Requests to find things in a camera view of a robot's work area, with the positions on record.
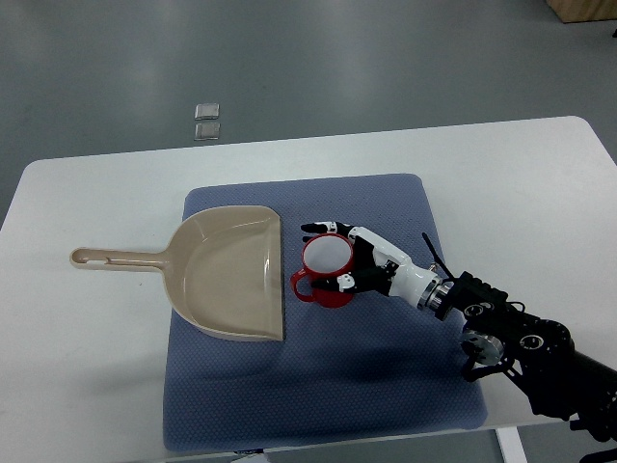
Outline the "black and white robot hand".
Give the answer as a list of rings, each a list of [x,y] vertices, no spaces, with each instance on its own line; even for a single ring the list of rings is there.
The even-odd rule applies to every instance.
[[[311,236],[338,234],[350,241],[354,253],[350,272],[318,278],[311,284],[315,289],[350,294],[376,291],[423,309],[443,283],[437,273],[415,265],[408,254],[365,227],[327,221],[304,224],[301,230]]]

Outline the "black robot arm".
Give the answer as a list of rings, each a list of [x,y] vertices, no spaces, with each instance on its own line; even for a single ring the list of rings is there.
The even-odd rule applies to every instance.
[[[600,442],[615,439],[616,371],[578,352],[565,325],[528,313],[468,272],[436,280],[419,305],[439,320],[463,316],[465,380],[503,374],[526,395],[533,414],[569,421]]]

